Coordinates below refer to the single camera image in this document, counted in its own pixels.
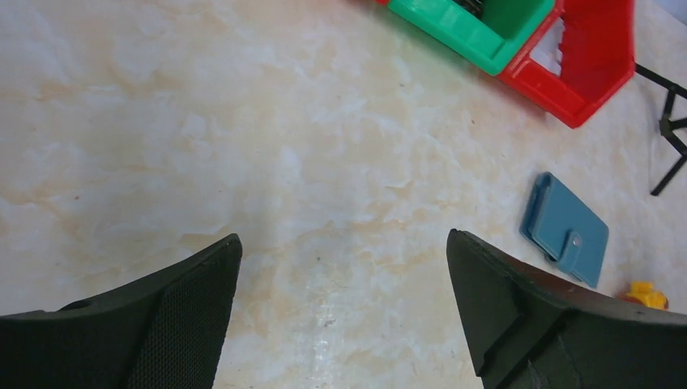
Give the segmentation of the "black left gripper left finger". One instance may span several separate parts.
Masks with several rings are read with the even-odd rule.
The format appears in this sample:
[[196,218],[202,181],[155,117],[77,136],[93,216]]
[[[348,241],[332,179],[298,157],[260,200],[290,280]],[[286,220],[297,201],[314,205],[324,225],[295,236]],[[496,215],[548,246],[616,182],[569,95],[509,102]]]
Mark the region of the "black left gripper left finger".
[[2,387],[212,387],[241,257],[230,234],[60,310],[2,316]]

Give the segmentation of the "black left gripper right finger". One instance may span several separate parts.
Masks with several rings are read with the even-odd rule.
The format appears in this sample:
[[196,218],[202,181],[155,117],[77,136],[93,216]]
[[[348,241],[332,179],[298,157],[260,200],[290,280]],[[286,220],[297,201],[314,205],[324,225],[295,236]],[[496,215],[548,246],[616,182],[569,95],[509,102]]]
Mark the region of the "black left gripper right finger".
[[453,229],[446,256],[486,388],[683,388],[686,317],[608,297]]

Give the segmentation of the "teal card holder wallet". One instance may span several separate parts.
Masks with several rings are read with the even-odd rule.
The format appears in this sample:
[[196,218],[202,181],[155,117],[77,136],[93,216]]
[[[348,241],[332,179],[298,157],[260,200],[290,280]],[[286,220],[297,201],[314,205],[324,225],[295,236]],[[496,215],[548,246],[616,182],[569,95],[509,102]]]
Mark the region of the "teal card holder wallet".
[[608,226],[550,172],[537,176],[519,231],[560,271],[598,285]]

